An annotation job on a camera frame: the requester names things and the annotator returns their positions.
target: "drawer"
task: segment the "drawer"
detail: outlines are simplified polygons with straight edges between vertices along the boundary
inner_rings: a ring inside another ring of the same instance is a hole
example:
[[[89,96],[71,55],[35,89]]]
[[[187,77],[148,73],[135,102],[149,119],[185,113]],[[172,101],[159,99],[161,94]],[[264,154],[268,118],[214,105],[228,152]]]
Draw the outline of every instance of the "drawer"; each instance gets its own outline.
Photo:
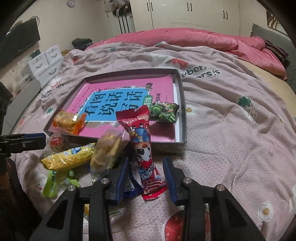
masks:
[[[59,72],[63,58],[60,57],[53,65],[45,71],[39,73],[35,78],[39,80],[41,88],[43,88],[51,79],[53,79]]]
[[[59,58],[62,57],[61,51],[59,50],[59,46],[55,45],[52,48],[45,51],[45,57],[49,64],[54,63]]]
[[[28,63],[28,67],[30,68],[33,76],[36,76],[38,73],[48,68],[48,66],[49,65],[44,54],[40,54],[36,56],[34,59],[30,60]]]

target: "wall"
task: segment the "wall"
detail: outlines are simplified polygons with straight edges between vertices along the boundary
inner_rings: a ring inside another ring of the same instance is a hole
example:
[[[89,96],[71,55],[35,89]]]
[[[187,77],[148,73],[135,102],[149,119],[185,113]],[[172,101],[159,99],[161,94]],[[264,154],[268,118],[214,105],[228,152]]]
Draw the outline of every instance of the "wall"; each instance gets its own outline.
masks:
[[[240,12],[240,36],[249,37],[252,31],[253,23],[274,31],[285,38],[286,35],[273,30],[267,26],[266,9],[257,0],[239,0]]]
[[[37,0],[19,20],[29,20],[38,16],[40,41],[23,53],[30,54],[35,49],[45,51],[58,44],[60,50],[72,50],[75,38],[90,38],[99,42],[112,37],[108,30],[108,18],[104,13],[104,0],[75,0],[74,8],[67,6],[67,0]],[[20,60],[18,57],[6,67],[0,69],[0,81],[7,87],[14,82],[11,68]]]

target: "white drawer unit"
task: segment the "white drawer unit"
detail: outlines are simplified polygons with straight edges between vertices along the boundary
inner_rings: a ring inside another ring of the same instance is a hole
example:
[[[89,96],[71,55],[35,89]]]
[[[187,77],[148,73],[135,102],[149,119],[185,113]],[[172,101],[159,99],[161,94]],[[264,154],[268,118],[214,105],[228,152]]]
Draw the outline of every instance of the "white drawer unit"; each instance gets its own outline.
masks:
[[[45,51],[45,57],[49,64],[55,63],[59,58],[62,57],[59,46],[55,45],[54,47]]]
[[[29,74],[32,79],[40,81],[43,88],[59,72],[63,56],[59,46],[55,45],[30,60],[24,67],[22,74]]]
[[[61,66],[63,57],[57,59],[55,63],[53,63],[50,67],[48,67],[43,72],[39,73],[35,78],[39,80],[41,84],[41,88],[45,86],[51,79],[53,79],[57,73],[59,72],[59,68]]]
[[[48,67],[48,62],[44,54],[39,54],[34,59],[30,60],[28,64],[23,69],[23,75],[31,74],[32,76],[37,75],[41,71]]]

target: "pink book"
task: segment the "pink book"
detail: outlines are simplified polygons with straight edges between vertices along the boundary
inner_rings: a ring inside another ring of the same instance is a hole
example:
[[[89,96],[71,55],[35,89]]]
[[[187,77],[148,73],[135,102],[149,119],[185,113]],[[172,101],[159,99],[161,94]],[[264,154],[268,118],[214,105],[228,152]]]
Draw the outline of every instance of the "pink book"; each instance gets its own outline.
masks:
[[[116,111],[150,107],[156,101],[174,103],[171,76],[86,83],[67,111],[86,113],[87,124],[79,135],[99,138],[109,129],[124,131],[116,121]],[[175,141],[174,124],[151,121],[150,131],[153,142]]]

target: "framed picture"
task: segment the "framed picture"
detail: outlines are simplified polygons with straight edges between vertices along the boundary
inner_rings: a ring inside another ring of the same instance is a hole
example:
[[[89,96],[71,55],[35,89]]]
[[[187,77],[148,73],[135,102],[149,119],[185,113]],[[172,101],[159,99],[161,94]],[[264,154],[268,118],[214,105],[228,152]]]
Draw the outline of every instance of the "framed picture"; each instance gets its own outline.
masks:
[[[287,35],[284,28],[281,26],[276,17],[268,10],[266,10],[267,26]]]

